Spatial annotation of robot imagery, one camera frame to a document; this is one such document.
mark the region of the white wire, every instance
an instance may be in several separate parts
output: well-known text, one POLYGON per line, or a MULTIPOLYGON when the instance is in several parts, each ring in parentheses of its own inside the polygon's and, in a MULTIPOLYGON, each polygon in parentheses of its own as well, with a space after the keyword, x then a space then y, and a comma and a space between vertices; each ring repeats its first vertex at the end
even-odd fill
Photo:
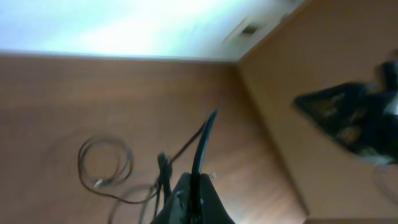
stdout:
POLYGON ((376 166, 373 170, 372 180, 374 185, 390 200, 398 205, 398 194, 393 192, 384 181, 384 174, 386 173, 386 167, 390 166, 376 166))

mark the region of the black object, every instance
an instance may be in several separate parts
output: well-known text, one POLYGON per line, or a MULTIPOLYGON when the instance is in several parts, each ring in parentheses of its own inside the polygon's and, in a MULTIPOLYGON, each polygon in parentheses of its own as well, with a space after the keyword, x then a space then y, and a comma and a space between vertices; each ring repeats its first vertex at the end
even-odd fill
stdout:
MULTIPOLYGON (((394 79, 390 75, 386 80, 394 79)), ((392 164, 398 161, 398 116, 385 109, 396 93, 370 94, 365 84, 345 83, 298 96, 294 104, 345 149, 374 163, 392 164)))
MULTIPOLYGON (((87 140, 81 146, 78 154, 78 174, 82 186, 84 186, 85 189, 94 194, 104 197, 111 197, 118 200, 109 216, 109 224, 112 223, 114 214, 120 202, 128 204, 142 203, 143 207, 139 219, 139 223, 142 223, 142 218, 146 210, 147 202, 154 197, 156 197, 156 205, 154 219, 152 223, 155 224, 234 223, 226 213, 213 185, 211 184, 209 176, 206 174, 201 174, 201 166, 203 164, 205 149, 207 147, 211 129, 213 127, 217 114, 218 110, 214 110, 211 113, 209 119, 202 125, 202 127, 195 133, 195 135, 192 136, 192 138, 181 148, 181 150, 173 158, 168 160, 163 152, 159 154, 159 177, 156 178, 156 181, 153 185, 146 185, 149 186, 149 194, 145 200, 141 200, 139 202, 128 201, 123 199, 122 197, 117 197, 115 195, 97 191, 85 182, 85 180, 87 180, 87 177, 89 177, 84 167, 85 157, 92 146, 101 142, 106 142, 108 144, 117 144, 118 146, 121 146, 127 155, 127 163, 121 170, 118 169, 115 175, 113 175, 110 179, 103 180, 89 178, 88 180, 91 180, 92 185, 100 188, 110 186, 111 184, 113 184, 114 180, 120 179, 120 181, 118 182, 120 184, 124 180, 128 179, 132 171, 132 154, 125 143, 116 138, 104 138, 103 136, 95 136, 87 140), (171 191, 170 178, 172 176, 173 162, 176 161, 179 156, 181 156, 181 154, 197 137, 199 137, 200 134, 201 138, 199 140, 199 144, 193 161, 192 173, 184 173, 178 181, 174 190, 171 191), (160 199, 160 190, 162 188, 164 191, 164 208, 162 209, 162 211, 160 211, 159 214, 157 214, 160 199)), ((123 194, 123 196, 127 197, 127 195, 131 194, 136 189, 142 190, 142 186, 145 185, 133 186, 131 189, 129 189, 129 191, 123 194)))
POLYGON ((381 73, 384 77, 387 91, 398 90, 398 62, 384 62, 381 65, 381 73))

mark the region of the wooden wall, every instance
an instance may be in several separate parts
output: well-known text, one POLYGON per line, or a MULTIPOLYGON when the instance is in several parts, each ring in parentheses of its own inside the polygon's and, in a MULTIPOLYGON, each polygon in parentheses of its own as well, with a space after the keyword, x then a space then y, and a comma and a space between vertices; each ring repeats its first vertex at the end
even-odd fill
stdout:
POLYGON ((398 218, 372 183, 374 167, 292 107, 300 94, 375 80, 398 48, 397 11, 395 0, 314 0, 239 63, 310 218, 398 218))
MULTIPOLYGON (((117 194, 153 183, 158 153, 176 153, 219 102, 203 172, 217 173, 213 183, 231 217, 302 223, 234 66, 18 55, 0 56, 0 223, 106 223, 114 200, 78 181, 83 141, 106 132, 132 147, 133 178, 108 190, 117 194)), ((190 172, 195 146, 174 164, 173 184, 190 172)), ((113 169, 108 163, 97 165, 113 169)), ((123 205, 115 223, 135 223, 140 208, 123 205)))

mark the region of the black cord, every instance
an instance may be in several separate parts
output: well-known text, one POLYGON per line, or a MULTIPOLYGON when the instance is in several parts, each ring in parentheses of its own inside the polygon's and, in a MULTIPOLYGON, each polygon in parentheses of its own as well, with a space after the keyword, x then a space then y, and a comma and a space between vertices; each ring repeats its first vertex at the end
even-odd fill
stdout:
POLYGON ((207 142, 209 140, 211 129, 213 128, 215 119, 217 117, 218 110, 214 110, 207 122, 204 124, 203 134, 199 140, 198 148, 193 158, 192 172, 191 172, 191 184, 190 184, 190 194, 192 200, 192 213, 196 215, 195 219, 198 223, 201 223, 201 197, 200 197, 200 173, 201 166, 203 164, 203 158, 205 156, 205 151, 207 147, 207 142))
MULTIPOLYGON (((205 127, 205 124, 206 123, 204 123, 200 127, 200 129, 189 139, 189 141, 178 151, 178 153, 176 153, 176 155, 173 156, 173 158, 171 158, 171 160, 169 161, 169 163, 166 166, 166 170, 171 169, 173 162, 175 162, 187 150, 188 146, 191 145, 191 143, 194 140, 196 140, 197 137, 199 137, 199 135, 203 131, 203 128, 205 127)), ((117 203, 113 207, 111 214, 109 216, 108 223, 112 223, 112 219, 114 217, 114 214, 116 213, 116 209, 118 208, 120 202, 130 204, 130 205, 144 204, 143 208, 141 210, 140 219, 139 219, 139 223, 142 223, 147 203, 155 196, 157 197, 157 200, 156 200, 156 205, 155 205, 154 217, 157 215, 157 209, 159 207, 160 191, 163 187, 162 179, 164 179, 164 176, 163 176, 164 174, 166 174, 166 178, 170 178, 169 174, 171 175, 171 173, 169 173, 168 171, 161 170, 160 175, 158 176, 158 178, 156 178, 155 184, 148 185, 148 186, 150 186, 148 197, 144 200, 140 200, 140 201, 136 201, 136 202, 123 199, 123 196, 127 197, 129 194, 132 193, 132 189, 139 188, 139 186, 131 187, 129 191, 127 191, 125 194, 122 195, 122 197, 118 197, 115 195, 99 192, 99 191, 89 187, 86 184, 86 182, 84 181, 84 179, 91 181, 91 183, 94 185, 94 187, 97 187, 97 188, 110 186, 110 185, 118 185, 118 184, 123 183, 125 180, 128 180, 129 176, 132 173, 132 167, 133 167, 133 158, 132 158, 131 150, 129 149, 129 147, 127 146, 127 144, 124 141, 122 141, 114 136, 111 136, 111 135, 93 136, 92 138, 89 138, 87 141, 85 141, 79 149, 78 176, 79 176, 79 180, 80 180, 80 183, 82 184, 82 186, 91 193, 94 193, 94 194, 102 196, 102 197, 109 197, 109 198, 113 198, 113 199, 117 200, 117 203), (87 154, 89 153, 89 151, 92 149, 92 147, 94 145, 103 144, 103 143, 114 144, 114 145, 121 147, 121 149, 123 149, 123 152, 125 153, 127 159, 126 159, 126 163, 122 169, 120 169, 120 161, 118 160, 117 169, 116 169, 115 173, 112 175, 112 177, 110 177, 108 179, 96 179, 94 177, 91 177, 89 175, 89 173, 87 172, 87 170, 85 169, 85 166, 84 166, 85 159, 86 159, 87 154), (127 171, 127 174, 124 177, 122 177, 122 175, 126 171, 127 171)))

